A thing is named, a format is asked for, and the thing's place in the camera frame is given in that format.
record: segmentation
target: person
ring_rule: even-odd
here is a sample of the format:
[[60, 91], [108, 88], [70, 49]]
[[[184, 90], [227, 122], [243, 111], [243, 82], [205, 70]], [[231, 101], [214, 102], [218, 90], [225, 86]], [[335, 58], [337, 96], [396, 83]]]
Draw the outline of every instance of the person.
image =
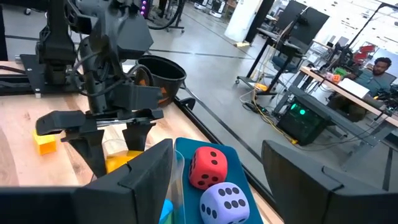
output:
[[[391, 63], [391, 59], [387, 57], [377, 58], [372, 71], [364, 69], [359, 76], [350, 73], [345, 78], [349, 78], [369, 89], [369, 95], [373, 98], [381, 89], [389, 91], [391, 81], [387, 79], [385, 72], [391, 66]], [[366, 109], [340, 94], [331, 97], [327, 105], [352, 122], [361, 121], [366, 115]]]

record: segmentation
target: yellow object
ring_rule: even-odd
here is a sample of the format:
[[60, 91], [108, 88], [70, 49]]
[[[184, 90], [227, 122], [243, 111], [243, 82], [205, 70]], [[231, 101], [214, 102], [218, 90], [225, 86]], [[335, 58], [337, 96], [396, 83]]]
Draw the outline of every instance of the yellow object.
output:
[[121, 151], [115, 154], [111, 154], [106, 156], [105, 166], [106, 173], [110, 173], [117, 168], [125, 165], [127, 162], [132, 160], [133, 158], [139, 156], [141, 151]]
[[234, 44], [235, 47], [245, 47], [245, 46], [250, 46], [249, 42], [237, 42]]
[[40, 155], [57, 150], [57, 143], [55, 142], [55, 135], [53, 134], [38, 136], [36, 130], [34, 130], [33, 139], [35, 141], [35, 148]]
[[266, 85], [263, 85], [263, 84], [260, 84], [260, 83], [254, 84], [254, 87], [256, 87], [256, 89], [262, 90], [262, 91], [267, 91], [267, 89], [268, 89], [268, 87]]

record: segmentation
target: wooden tabletop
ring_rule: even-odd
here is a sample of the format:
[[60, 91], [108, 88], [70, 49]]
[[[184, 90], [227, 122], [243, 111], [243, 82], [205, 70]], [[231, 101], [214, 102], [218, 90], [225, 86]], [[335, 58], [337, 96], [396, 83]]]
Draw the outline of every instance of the wooden tabletop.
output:
[[[0, 62], [0, 65], [24, 69], [14, 62]], [[0, 70], [1, 74], [12, 74]], [[93, 175], [80, 155], [68, 143], [59, 141], [57, 151], [40, 156], [33, 143], [32, 132], [36, 120], [53, 111], [88, 110], [85, 96], [34, 95], [0, 96], [0, 186], [43, 186], [43, 185], [84, 185]], [[124, 124], [103, 128], [103, 141], [123, 139]], [[175, 105], [164, 108], [164, 118], [156, 121], [147, 137], [147, 144], [154, 145], [165, 138], [184, 137], [199, 141], [208, 141], [202, 132]], [[123, 149], [107, 147], [105, 154]], [[264, 223], [280, 224], [282, 219], [252, 189]]]
[[[312, 78], [314, 78], [316, 81], [319, 82], [323, 82], [323, 84], [325, 84], [327, 87], [331, 88], [332, 90], [335, 90], [336, 92], [338, 92], [339, 94], [347, 97], [348, 99], [350, 99], [351, 101], [353, 101], [354, 103], [358, 104], [359, 106], [362, 106], [363, 108], [367, 109], [368, 111], [376, 114], [377, 116], [379, 116], [381, 114], [381, 112], [376, 109], [375, 107], [365, 103], [363, 100], [360, 100], [359, 98], [357, 98], [356, 96], [354, 96], [352, 93], [350, 93], [349, 91], [339, 87], [338, 85], [335, 85], [334, 83], [330, 82], [329, 80], [325, 80], [322, 76], [314, 73], [311, 71], [311, 68], [308, 67], [301, 67], [300, 68], [301, 72], [306, 73], [307, 75], [311, 76]], [[391, 124], [393, 124], [394, 126], [398, 127], [398, 116], [396, 115], [392, 115], [392, 116], [387, 116], [387, 115], [382, 115], [381, 116], [382, 119], [386, 119], [386, 121], [390, 122]]]

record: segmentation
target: cable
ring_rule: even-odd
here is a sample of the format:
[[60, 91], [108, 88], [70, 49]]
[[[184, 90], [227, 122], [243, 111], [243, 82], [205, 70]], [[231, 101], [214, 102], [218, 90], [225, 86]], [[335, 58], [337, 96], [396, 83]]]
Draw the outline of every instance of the cable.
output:
[[339, 144], [343, 144], [343, 143], [348, 143], [348, 142], [360, 141], [360, 140], [363, 140], [363, 139], [365, 139], [365, 138], [368, 138], [368, 137], [372, 136], [372, 134], [368, 134], [368, 135], [363, 136], [363, 137], [361, 137], [361, 138], [360, 138], [359, 136], [362, 135], [362, 134], [364, 134], [364, 133], [367, 133], [367, 132], [370, 131], [371, 129], [374, 129], [374, 128], [373, 128], [373, 127], [370, 127], [370, 128], [368, 128], [367, 130], [365, 130], [365, 131], [363, 131], [363, 132], [361, 132], [361, 133], [359, 133], [359, 134], [357, 134], [357, 135], [353, 136], [352, 138], [350, 138], [350, 139], [348, 139], [348, 140], [345, 140], [345, 141], [331, 142], [331, 143], [328, 143], [328, 144], [316, 144], [316, 143], [312, 143], [312, 144], [317, 145], [317, 146], [328, 146], [328, 147], [321, 148], [321, 149], [302, 149], [302, 148], [300, 148], [300, 147], [297, 147], [297, 146], [296, 146], [296, 147], [297, 147], [298, 149], [302, 150], [302, 151], [312, 151], [312, 152], [324, 151], [324, 150], [329, 149], [329, 148], [331, 148], [331, 147], [333, 147], [333, 146], [335, 146], [335, 145], [339, 145]]
[[[302, 15], [307, 9], [309, 8], [309, 6], [307, 6], [298, 16]], [[284, 37], [285, 33], [290, 29], [290, 27], [292, 26], [292, 24], [294, 23], [294, 21], [292, 21], [278, 36], [275, 44], [272, 46], [272, 49], [269, 49], [264, 57], [264, 60], [261, 63], [261, 69], [260, 71], [262, 71], [262, 74], [259, 76], [259, 78], [256, 81], [256, 84], [254, 86], [256, 86], [258, 83], [261, 82], [262, 78], [264, 77], [265, 74], [265, 67], [266, 67], [266, 63], [269, 61], [269, 54], [272, 52], [272, 57], [275, 55], [276, 53], [276, 48], [280, 42], [280, 40]], [[288, 139], [289, 142], [293, 143], [294, 139], [292, 139], [290, 136], [286, 135], [283, 131], [281, 131], [278, 127], [276, 127], [276, 125], [274, 124], [273, 120], [271, 120], [271, 117], [269, 117], [268, 115], [264, 114], [262, 112], [262, 110], [260, 110], [260, 108], [257, 106], [256, 104], [256, 91], [252, 91], [252, 102], [254, 102], [254, 106], [257, 109], [258, 113], [261, 115], [261, 118], [268, 124], [270, 124], [277, 132], [279, 132], [280, 134], [282, 134], [286, 139]]]
[[179, 15], [180, 13], [182, 13], [182, 8], [183, 8], [183, 4], [182, 4], [182, 3], [183, 3], [183, 1], [184, 1], [184, 0], [179, 0], [178, 6], [177, 6], [177, 10], [175, 11], [174, 16], [171, 18], [171, 20], [169, 20], [168, 23], [166, 23], [166, 25], [163, 25], [163, 26], [161, 26], [161, 27], [156, 27], [156, 26], [150, 26], [150, 25], [148, 25], [148, 28], [150, 28], [150, 29], [152, 29], [152, 30], [162, 30], [162, 29], [166, 29], [166, 28], [168, 28], [169, 26], [171, 26], [171, 25], [173, 24], [173, 22], [177, 19], [178, 15]]
[[[90, 59], [90, 58], [92, 58], [92, 57], [94, 57], [94, 56], [96, 56], [96, 55], [98, 55], [99, 53], [100, 53], [100, 52], [95, 52], [95, 53], [92, 53], [91, 55], [88, 55], [88, 56], [82, 58], [82, 59], [81, 59], [79, 62], [77, 62], [77, 63], [75, 64], [75, 66], [72, 68], [72, 72], [71, 72], [71, 82], [72, 82], [72, 83], [74, 84], [74, 86], [79, 90], [79, 93], [80, 93], [81, 95], [83, 95], [83, 96], [89, 96], [89, 97], [97, 97], [97, 96], [101, 96], [101, 95], [103, 95], [103, 94], [106, 94], [106, 93], [108, 93], [109, 91], [113, 90], [116, 86], [118, 86], [118, 85], [122, 84], [123, 82], [125, 82], [127, 79], [130, 79], [130, 77], [133, 76], [134, 72], [136, 72], [136, 71], [138, 71], [138, 70], [140, 70], [140, 69], [143, 70], [144, 72], [146, 72], [147, 76], [149, 77], [150, 82], [153, 83], [153, 80], [154, 80], [154, 79], [153, 79], [153, 76], [152, 76], [150, 70], [149, 70], [145, 65], [140, 65], [140, 64], [138, 64], [138, 65], [133, 66], [127, 74], [123, 73], [123, 74], [125, 75], [125, 79], [120, 79], [120, 80], [114, 82], [112, 85], [110, 85], [110, 86], [108, 86], [107, 88], [105, 88], [104, 90], [101, 90], [101, 91], [99, 91], [99, 92], [97, 92], [97, 93], [93, 93], [93, 94], [91, 94], [91, 93], [85, 93], [84, 91], [81, 90], [80, 87], [77, 86], [77, 83], [76, 83], [76, 80], [75, 80], [75, 74], [76, 74], [78, 68], [82, 65], [83, 62], [85, 62], [86, 60], [88, 60], [88, 59]], [[105, 66], [104, 66], [104, 73], [105, 73], [107, 70], [109, 70], [109, 69], [107, 68], [107, 67], [108, 67], [107, 64], [108, 64], [108, 63], [106, 62], [106, 63], [105, 63]]]

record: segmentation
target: wooden table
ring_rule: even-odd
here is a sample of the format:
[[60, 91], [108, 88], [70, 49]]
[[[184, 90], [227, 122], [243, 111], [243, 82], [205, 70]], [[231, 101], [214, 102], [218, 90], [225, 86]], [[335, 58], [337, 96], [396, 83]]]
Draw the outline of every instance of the wooden table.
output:
[[[357, 163], [360, 162], [360, 160], [363, 159], [363, 157], [367, 153], [369, 153], [371, 149], [374, 148], [374, 146], [376, 146], [378, 142], [382, 141], [388, 134], [390, 134], [393, 130], [395, 130], [398, 127], [398, 116], [396, 114], [393, 114], [392, 116], [388, 116], [384, 113], [382, 114], [382, 111], [380, 111], [379, 109], [367, 104], [362, 99], [359, 99], [357, 96], [350, 93], [348, 90], [345, 90], [340, 86], [330, 82], [329, 80], [326, 80], [323, 76], [312, 72], [308, 67], [300, 68], [300, 73], [293, 81], [292, 86], [298, 86], [306, 76], [309, 76], [310, 78], [313, 78], [318, 82], [322, 82], [327, 87], [345, 96], [347, 99], [353, 101], [357, 105], [362, 106], [371, 113], [374, 113], [376, 116], [379, 116], [381, 114], [380, 118], [378, 119], [378, 121], [381, 122], [377, 124], [375, 127], [373, 127], [373, 130], [369, 134], [368, 134], [369, 130], [364, 130], [361, 133], [361, 135], [366, 134], [365, 137], [361, 137], [361, 140], [365, 138], [373, 138], [373, 141], [376, 143], [372, 145], [364, 141], [361, 141], [359, 146], [352, 152], [351, 157], [341, 166], [343, 170], [348, 170], [354, 167]], [[310, 82], [306, 81], [300, 88], [304, 90], [308, 87], [309, 84]], [[290, 95], [291, 93], [288, 93], [282, 97], [282, 99], [278, 102], [278, 105], [275, 107], [274, 112], [279, 113], [282, 107], [287, 103], [287, 100], [289, 99]]]
[[[22, 65], [14, 62], [0, 62], [0, 65], [23, 69]], [[59, 141], [61, 136], [57, 136], [56, 152], [44, 156], [36, 152], [32, 138], [35, 122], [53, 110], [86, 111], [88, 102], [81, 95], [43, 96], [41, 99], [36, 99], [34, 95], [0, 97], [0, 186], [65, 186], [90, 182], [92, 171], [71, 145]], [[103, 141], [123, 139], [125, 125], [104, 129]], [[156, 121], [149, 132], [147, 144], [179, 137], [208, 141], [188, 117], [175, 104], [171, 104], [164, 108], [164, 118]], [[107, 147], [105, 154], [120, 150]], [[258, 192], [253, 188], [252, 192], [264, 223], [283, 223]]]

